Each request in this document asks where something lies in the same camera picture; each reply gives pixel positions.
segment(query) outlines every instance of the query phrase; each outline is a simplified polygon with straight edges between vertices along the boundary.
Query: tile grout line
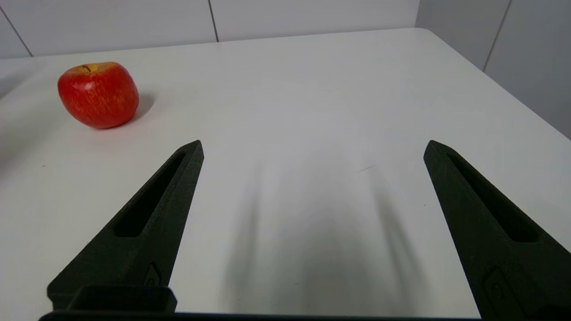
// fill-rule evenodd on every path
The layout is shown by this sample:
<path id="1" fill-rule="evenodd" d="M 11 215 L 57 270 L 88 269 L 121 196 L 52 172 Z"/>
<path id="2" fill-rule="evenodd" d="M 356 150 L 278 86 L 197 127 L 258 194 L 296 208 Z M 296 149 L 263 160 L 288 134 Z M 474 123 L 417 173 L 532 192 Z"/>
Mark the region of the tile grout line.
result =
<path id="1" fill-rule="evenodd" d="M 490 57 L 492 56 L 492 51 L 494 50 L 494 47 L 496 46 L 496 42 L 498 40 L 498 37 L 500 36 L 500 31 L 501 31 L 502 27 L 504 26 L 505 17 L 508 15 L 508 11 L 509 11 L 509 8 L 511 7 L 511 5 L 512 5 L 512 0 L 509 0 L 508 5 L 505 8 L 504 16 L 501 18 L 500 26 L 498 27 L 498 32 L 496 33 L 496 37 L 494 38 L 494 41 L 492 42 L 492 47 L 490 47 L 490 52 L 488 53 L 488 57 L 486 58 L 486 62 L 484 63 L 484 67 L 482 68 L 483 73 L 486 72 L 486 68 L 488 67 L 488 62 L 490 62 Z"/>
<path id="2" fill-rule="evenodd" d="M 33 57 L 34 55 L 32 55 L 32 52 L 30 51 L 30 49 L 28 49 L 28 46 L 26 46 L 26 43 L 24 42 L 24 40 L 22 39 L 22 37 L 20 37 L 20 34 L 18 33 L 18 30 L 16 30 L 16 28 L 14 27 L 14 25 L 12 24 L 12 21 L 10 21 L 10 18 L 8 18 L 8 15 L 4 12 L 4 9 L 2 7 L 0 7 L 0 11 L 2 11 L 2 14 L 4 14 L 4 17 L 6 17 L 6 20 L 8 20 L 8 23 L 10 24 L 10 27 L 12 27 L 12 30 L 14 30 L 14 32 L 16 33 L 16 36 L 18 36 L 18 39 L 20 39 L 20 42 L 24 45 L 24 48 L 26 48 L 26 51 L 28 52 L 28 54 L 30 55 L 30 57 Z"/>
<path id="3" fill-rule="evenodd" d="M 212 25 L 214 26 L 214 34 L 216 35 L 216 42 L 220 42 L 218 40 L 218 31 L 216 29 L 216 22 L 214 21 L 214 12 L 212 11 L 212 4 L 210 0 L 208 0 L 208 7 L 210 8 L 210 17 L 212 17 Z"/>

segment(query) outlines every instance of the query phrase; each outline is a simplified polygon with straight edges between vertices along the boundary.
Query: wall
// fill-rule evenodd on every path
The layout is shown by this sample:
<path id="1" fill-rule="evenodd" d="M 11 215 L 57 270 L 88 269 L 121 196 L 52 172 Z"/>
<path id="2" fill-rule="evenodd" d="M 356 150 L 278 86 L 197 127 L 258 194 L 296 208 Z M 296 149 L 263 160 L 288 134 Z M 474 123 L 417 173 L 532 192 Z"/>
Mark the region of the wall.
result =
<path id="1" fill-rule="evenodd" d="M 421 0 L 416 26 L 571 138 L 570 0 Z"/>
<path id="2" fill-rule="evenodd" d="M 419 0 L 0 0 L 6 13 L 0 16 L 0 58 L 29 56 L 25 46 L 32 55 L 53 55 L 413 27 L 418 5 Z"/>
<path id="3" fill-rule="evenodd" d="M 513 0 L 485 72 L 571 138 L 571 1 Z"/>
<path id="4" fill-rule="evenodd" d="M 426 28 L 484 69 L 509 0 L 422 0 L 416 26 Z"/>
<path id="5" fill-rule="evenodd" d="M 418 0 L 212 0 L 220 41 L 414 27 Z"/>
<path id="6" fill-rule="evenodd" d="M 10 25 L 10 22 L 0 13 L 0 58 L 29 57 L 26 48 Z"/>

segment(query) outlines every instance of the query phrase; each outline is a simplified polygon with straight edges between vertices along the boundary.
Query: red apple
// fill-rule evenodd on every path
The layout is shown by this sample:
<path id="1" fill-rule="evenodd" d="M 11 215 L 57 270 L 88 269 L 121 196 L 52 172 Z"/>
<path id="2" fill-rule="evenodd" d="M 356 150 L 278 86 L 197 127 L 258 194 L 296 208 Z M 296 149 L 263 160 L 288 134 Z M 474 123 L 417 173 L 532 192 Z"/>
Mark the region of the red apple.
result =
<path id="1" fill-rule="evenodd" d="M 116 62 L 73 67 L 59 77 L 58 91 L 75 119 L 98 129 L 130 121 L 139 106 L 135 82 Z"/>

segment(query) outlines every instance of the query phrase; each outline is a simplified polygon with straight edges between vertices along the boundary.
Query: apple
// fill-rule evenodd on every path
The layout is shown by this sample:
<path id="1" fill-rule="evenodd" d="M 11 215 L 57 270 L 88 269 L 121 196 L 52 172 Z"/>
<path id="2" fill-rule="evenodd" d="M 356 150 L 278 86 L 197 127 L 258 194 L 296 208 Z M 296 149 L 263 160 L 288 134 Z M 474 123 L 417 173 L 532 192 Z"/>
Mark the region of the apple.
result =
<path id="1" fill-rule="evenodd" d="M 139 92 L 127 69 L 116 62 L 89 63 L 67 70 L 58 80 L 67 111 L 97 129 L 130 121 L 139 106 Z"/>

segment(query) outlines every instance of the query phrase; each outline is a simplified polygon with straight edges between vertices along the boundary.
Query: white tile wall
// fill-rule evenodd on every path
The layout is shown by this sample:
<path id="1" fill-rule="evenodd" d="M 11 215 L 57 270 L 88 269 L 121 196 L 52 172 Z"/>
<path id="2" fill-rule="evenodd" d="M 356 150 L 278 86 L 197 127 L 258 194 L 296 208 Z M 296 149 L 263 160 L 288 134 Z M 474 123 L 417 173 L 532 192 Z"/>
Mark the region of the white tile wall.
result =
<path id="1" fill-rule="evenodd" d="M 421 0 L 416 26 L 484 69 L 509 0 Z"/>
<path id="2" fill-rule="evenodd" d="M 220 41 L 414 27 L 419 0 L 212 0 Z"/>
<path id="3" fill-rule="evenodd" d="M 32 55 L 215 42 L 208 0 L 0 0 Z"/>
<path id="4" fill-rule="evenodd" d="M 570 34 L 570 0 L 513 0 L 485 72 L 571 139 Z"/>
<path id="5" fill-rule="evenodd" d="M 0 11 L 0 58 L 29 57 L 16 32 Z"/>

